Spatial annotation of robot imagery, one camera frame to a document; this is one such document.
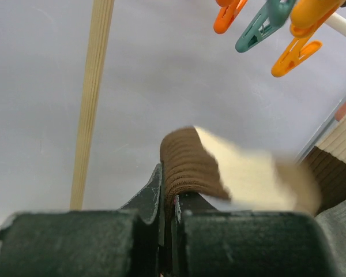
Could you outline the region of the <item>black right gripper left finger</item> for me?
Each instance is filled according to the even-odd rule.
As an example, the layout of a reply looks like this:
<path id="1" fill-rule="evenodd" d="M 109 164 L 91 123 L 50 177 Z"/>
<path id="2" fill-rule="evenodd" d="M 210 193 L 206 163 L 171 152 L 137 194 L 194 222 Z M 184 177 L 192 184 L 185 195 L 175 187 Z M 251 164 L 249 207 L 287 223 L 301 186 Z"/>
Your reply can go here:
<path id="1" fill-rule="evenodd" d="M 113 211 L 26 211 L 0 227 L 0 276 L 159 276 L 161 187 Z"/>

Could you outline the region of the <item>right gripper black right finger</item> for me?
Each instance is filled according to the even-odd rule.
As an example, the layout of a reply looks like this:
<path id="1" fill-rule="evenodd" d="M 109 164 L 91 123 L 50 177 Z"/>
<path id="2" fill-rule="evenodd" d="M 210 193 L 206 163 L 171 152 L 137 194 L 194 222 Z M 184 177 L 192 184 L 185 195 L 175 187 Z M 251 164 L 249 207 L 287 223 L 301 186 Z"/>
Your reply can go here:
<path id="1" fill-rule="evenodd" d="M 221 212 L 196 193 L 175 198 L 175 276 L 333 276 L 316 221 L 292 212 Z"/>

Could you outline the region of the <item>brown cream striped sock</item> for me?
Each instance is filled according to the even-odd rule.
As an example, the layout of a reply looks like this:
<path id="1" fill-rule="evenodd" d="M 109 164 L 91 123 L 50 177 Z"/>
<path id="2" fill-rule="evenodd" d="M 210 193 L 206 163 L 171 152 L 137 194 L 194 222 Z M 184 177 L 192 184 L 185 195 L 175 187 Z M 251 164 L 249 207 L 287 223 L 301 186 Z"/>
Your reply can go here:
<path id="1" fill-rule="evenodd" d="M 311 170 L 264 150 L 235 145 L 198 126 L 177 129 L 160 145 L 165 213 L 177 195 L 202 193 L 254 211 L 296 211 L 312 216 L 321 192 Z"/>

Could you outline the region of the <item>teal clothes peg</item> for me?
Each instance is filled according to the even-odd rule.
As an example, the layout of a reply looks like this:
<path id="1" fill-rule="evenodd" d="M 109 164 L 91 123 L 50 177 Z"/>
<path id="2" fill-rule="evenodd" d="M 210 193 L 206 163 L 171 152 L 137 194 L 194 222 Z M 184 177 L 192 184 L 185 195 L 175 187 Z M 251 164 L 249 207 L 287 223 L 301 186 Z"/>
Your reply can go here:
<path id="1" fill-rule="evenodd" d="M 249 51 L 275 33 L 288 20 L 295 4 L 295 0 L 267 0 L 240 35 L 235 50 L 239 53 Z"/>

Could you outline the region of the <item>orange clothes peg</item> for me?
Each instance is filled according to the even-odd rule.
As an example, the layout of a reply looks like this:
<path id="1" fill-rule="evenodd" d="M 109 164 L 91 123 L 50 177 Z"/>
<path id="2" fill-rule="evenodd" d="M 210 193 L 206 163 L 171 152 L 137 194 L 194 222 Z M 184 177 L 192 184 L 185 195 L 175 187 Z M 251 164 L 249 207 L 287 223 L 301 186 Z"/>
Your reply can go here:
<path id="1" fill-rule="evenodd" d="M 225 33 L 243 9 L 247 0 L 216 0 L 220 11 L 214 21 L 213 29 L 217 34 Z"/>

